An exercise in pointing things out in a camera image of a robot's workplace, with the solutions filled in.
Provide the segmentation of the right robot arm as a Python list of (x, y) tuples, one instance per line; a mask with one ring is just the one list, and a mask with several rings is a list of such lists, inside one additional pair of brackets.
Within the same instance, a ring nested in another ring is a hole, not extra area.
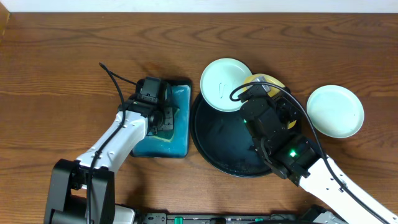
[(355, 184), (322, 149), (288, 129), (308, 114), (291, 94), (242, 93), (239, 110), (263, 162), (281, 179), (316, 196), (348, 223), (397, 223), (397, 215)]

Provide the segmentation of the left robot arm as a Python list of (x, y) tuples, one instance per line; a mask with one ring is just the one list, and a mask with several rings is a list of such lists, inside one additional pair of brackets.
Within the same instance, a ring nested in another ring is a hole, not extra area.
[(174, 128), (178, 108), (127, 100), (100, 139), (73, 161), (52, 169), (44, 223), (134, 223), (133, 209), (115, 202), (115, 175), (148, 134)]

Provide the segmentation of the green yellow sponge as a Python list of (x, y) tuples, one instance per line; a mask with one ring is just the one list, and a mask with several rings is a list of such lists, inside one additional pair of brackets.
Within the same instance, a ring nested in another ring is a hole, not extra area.
[(179, 109), (176, 107), (166, 107), (162, 111), (162, 119), (160, 124), (151, 127), (148, 132), (148, 136), (154, 139), (159, 139), (163, 141), (170, 142), (175, 134), (175, 129), (177, 127), (177, 115)]

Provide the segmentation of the light blue plate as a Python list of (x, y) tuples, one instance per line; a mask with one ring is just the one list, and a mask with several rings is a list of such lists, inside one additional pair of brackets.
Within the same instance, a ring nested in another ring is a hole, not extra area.
[(338, 85), (317, 88), (308, 98), (307, 114), (319, 132), (332, 138), (351, 137), (364, 123), (364, 108), (359, 98)]

